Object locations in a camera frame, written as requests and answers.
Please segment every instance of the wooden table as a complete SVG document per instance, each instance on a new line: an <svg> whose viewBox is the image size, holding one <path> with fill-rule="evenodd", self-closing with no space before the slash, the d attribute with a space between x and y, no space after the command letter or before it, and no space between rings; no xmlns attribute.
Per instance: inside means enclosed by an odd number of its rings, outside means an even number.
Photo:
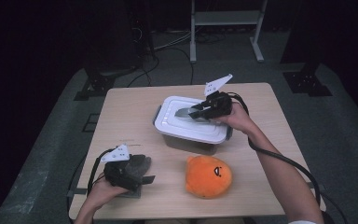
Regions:
<svg viewBox="0 0 358 224"><path fill-rule="evenodd" d="M203 91L202 85L112 89L107 93L77 187L87 188L92 165L102 152L123 143L129 146L131 154L145 154L152 158L146 175L155 175L156 179L153 184L143 186L140 199L115 198L95 214L95 219L284 214L255 152L248 146L247 137L238 131L234 131L229 141L213 149L214 156L225 161L232 169L233 183L229 191L219 198L205 200L185 190L186 159L199 154L169 147L167 138L154 127L153 118L167 97L177 95L205 99ZM307 168L269 84L226 84L220 91L239 94L248 105L251 118L272 144L283 155ZM103 171L103 166L101 163L97 175ZM75 195L70 218L76 218L85 199L86 195Z"/></svg>

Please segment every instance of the metal stand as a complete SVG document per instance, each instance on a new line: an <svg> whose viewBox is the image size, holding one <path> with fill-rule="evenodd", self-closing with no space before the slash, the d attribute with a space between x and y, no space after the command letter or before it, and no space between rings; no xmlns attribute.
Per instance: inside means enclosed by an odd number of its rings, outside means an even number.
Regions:
<svg viewBox="0 0 358 224"><path fill-rule="evenodd" d="M315 76L319 63L306 63L299 72L283 73L293 93L307 93L309 96L331 96L331 92Z"/></svg>
<svg viewBox="0 0 358 224"><path fill-rule="evenodd" d="M82 91L78 91L75 101L87 101L90 97L105 96L113 88L117 77L121 77L134 72L137 67L133 66L126 70L106 71L106 75L101 72L95 63L86 60L84 69L89 77L83 86Z"/></svg>
<svg viewBox="0 0 358 224"><path fill-rule="evenodd" d="M153 42L153 37L151 35L151 21L152 21L152 9L151 9L151 6L150 6L150 0L141 0L142 3L141 3L141 6L145 9L143 11L141 11L141 14L143 15L143 19L145 21L145 36L147 38L147 45L149 46L150 48L150 54L152 55L153 57L153 60L155 61L157 58L156 58L156 52L155 52L155 49L154 49L154 42Z"/></svg>
<svg viewBox="0 0 358 224"><path fill-rule="evenodd" d="M191 37L190 37L190 61L197 61L196 54L196 26L198 25L244 25L255 24L255 36L250 38L255 57L258 62L264 62L260 47L257 41L261 31L264 15L266 12L267 1L263 0L260 10L252 11L206 11L196 12L195 0L191 2Z"/></svg>

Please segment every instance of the wire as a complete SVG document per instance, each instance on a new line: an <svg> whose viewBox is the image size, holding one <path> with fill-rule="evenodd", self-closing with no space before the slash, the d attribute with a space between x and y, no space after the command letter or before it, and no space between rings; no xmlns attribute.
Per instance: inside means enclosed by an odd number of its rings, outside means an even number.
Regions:
<svg viewBox="0 0 358 224"><path fill-rule="evenodd" d="M83 156L83 158L80 160L79 164L76 166L74 172L72 173L72 177L71 180L69 181L69 186L68 186L68 192L71 191L71 187L72 187L72 183L74 182L75 179L75 175L77 173L77 170L80 167L80 164L83 163L83 161L86 159L87 153L86 155ZM73 220L69 217L69 210L71 208L70 204L69 204L69 198L68 196L66 196L66 209L67 209L67 214L68 214L68 218L69 218L69 222L70 223L74 223Z"/></svg>
<svg viewBox="0 0 358 224"><path fill-rule="evenodd" d="M93 180L94 180L95 172L97 172L98 165L100 164L101 158L103 157L104 154L109 153L113 150L115 149L114 148L107 149L97 159L95 159L94 165L92 166L91 169L91 175L89 176L89 183L87 184L87 196L89 196L92 189L92 185L94 184Z"/></svg>
<svg viewBox="0 0 358 224"><path fill-rule="evenodd" d="M233 94L233 96L231 96L232 98L238 100L240 102L240 104L242 105L243 109L246 111L246 113L249 115L249 110L248 110L248 107L247 105L245 104L245 102L242 100L242 98L235 92L229 92L231 94ZM301 171L304 175L306 175L309 179L310 179L310 182L312 182L312 185L315 189L315 198L316 198L316 202L321 205L321 195L327 199L333 206L335 206L335 208L338 210L338 212L341 214L344 222L347 224L348 221L344 215L344 213L342 212L342 210L339 208L339 206L331 199L329 198L326 194L320 192L320 189L319 189L319 184L318 182L316 181L315 177L307 170L305 169L303 166L301 166L300 164L298 164L297 162L295 161L292 161L290 160L289 158L281 155L281 154L278 154L278 153L275 153L275 152L271 152L271 151L268 151L268 150L265 150L263 148L260 148L260 147L257 147L252 141L251 139L248 137L248 142L249 142L249 146L251 147L251 149L257 151L257 152L260 152L260 153L263 153L265 155L268 155L270 157L273 157L273 158L276 158L278 160L281 160L281 161L284 161L288 164L291 164L293 165L294 167L296 167L299 171Z"/></svg>
<svg viewBox="0 0 358 224"><path fill-rule="evenodd" d="M173 36L181 36L183 34L188 34L188 30L166 30L163 31L162 33L166 34L166 35L173 35Z"/></svg>
<svg viewBox="0 0 358 224"><path fill-rule="evenodd" d="M189 38L190 38L190 32L187 31L187 34L185 34L185 35L183 35L183 36L181 36L181 37L179 37L179 38L177 38L177 39L171 41L171 42L168 43L168 44L165 44L165 45L162 45L162 46L158 46L158 47L154 47L154 50L165 49L165 48L167 48L167 47L170 47L170 46L179 44L179 43L181 43L181 42L183 42L183 41L185 41L185 40L187 40L187 39L189 39Z"/></svg>
<svg viewBox="0 0 358 224"><path fill-rule="evenodd" d="M217 35L210 35L207 33L200 33L199 35L197 35L196 42L198 44L212 45L226 39L225 33L222 33L222 36L223 37L219 37Z"/></svg>
<svg viewBox="0 0 358 224"><path fill-rule="evenodd" d="M342 212L342 210L339 208L338 204L336 204L329 196L327 196L325 193L321 192L322 196L327 199L335 208L338 210L338 212L341 214L342 219L344 220L344 223L348 224L348 220L345 217L345 214Z"/></svg>
<svg viewBox="0 0 358 224"><path fill-rule="evenodd" d="M151 71L153 71L153 70L155 70L155 69L157 68L157 66L159 65L159 59L158 59L158 57L156 57L156 60L157 60L157 63L156 63L156 65L155 65L152 69L150 69L149 71L145 71L145 70L143 69L144 72L143 72L141 75L139 75L138 77L134 78L134 79L130 82L130 84L127 85L127 88L128 88L136 79L138 79L139 77L142 77L142 76L144 76L144 75L147 76L148 83L149 83L149 85L151 86L151 83L150 83L151 78L150 78L150 76L148 75L148 73L151 72Z"/></svg>
<svg viewBox="0 0 358 224"><path fill-rule="evenodd" d="M137 40L133 40L134 42L138 43L138 41L140 41L140 40L142 39L142 35L143 35L142 30L139 29L139 28L132 28L132 30L133 30L133 31L134 31L134 30L139 31L139 37L138 37L138 39L137 39Z"/></svg>
<svg viewBox="0 0 358 224"><path fill-rule="evenodd" d="M194 66L193 66L193 63L190 61L190 57L188 57L187 53L186 53L184 50L182 50L182 49L177 49L177 48L167 48L167 49L175 49L175 50L179 50L179 51L181 51L182 53L184 53L184 54L185 54L185 56L186 56L186 57L187 57L187 59L188 59L188 62L190 63L190 67L191 67L190 85L193 85L193 78L194 78Z"/></svg>
<svg viewBox="0 0 358 224"><path fill-rule="evenodd" d="M104 175L98 177L98 179L96 179L94 182L92 182L92 185L94 185L95 183L97 183L97 181L100 180L100 179L102 179L102 178L104 178Z"/></svg>

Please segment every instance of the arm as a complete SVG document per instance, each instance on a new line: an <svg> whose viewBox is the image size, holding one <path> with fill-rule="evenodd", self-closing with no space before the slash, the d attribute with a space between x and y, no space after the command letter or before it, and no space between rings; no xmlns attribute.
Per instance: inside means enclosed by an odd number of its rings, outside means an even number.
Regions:
<svg viewBox="0 0 358 224"><path fill-rule="evenodd" d="M92 187L89 196L80 208L75 224L91 224L92 218L98 209L109 203L118 194L127 192L127 189L112 186L103 176L98 176L98 181Z"/></svg>
<svg viewBox="0 0 358 224"><path fill-rule="evenodd" d="M247 134L256 146L281 154L249 118L241 105L234 103L231 115L216 120L225 122L232 128ZM259 152L257 152L257 157L289 222L307 220L324 223L319 205L304 178L295 167Z"/></svg>

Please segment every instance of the orange plush toy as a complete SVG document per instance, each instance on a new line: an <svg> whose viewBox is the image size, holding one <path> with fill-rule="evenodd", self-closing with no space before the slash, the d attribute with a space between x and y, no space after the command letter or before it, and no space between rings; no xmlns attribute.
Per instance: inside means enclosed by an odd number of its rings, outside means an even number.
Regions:
<svg viewBox="0 0 358 224"><path fill-rule="evenodd" d="M222 195L232 183L228 165L211 156L189 157L186 167L186 190L201 198Z"/></svg>

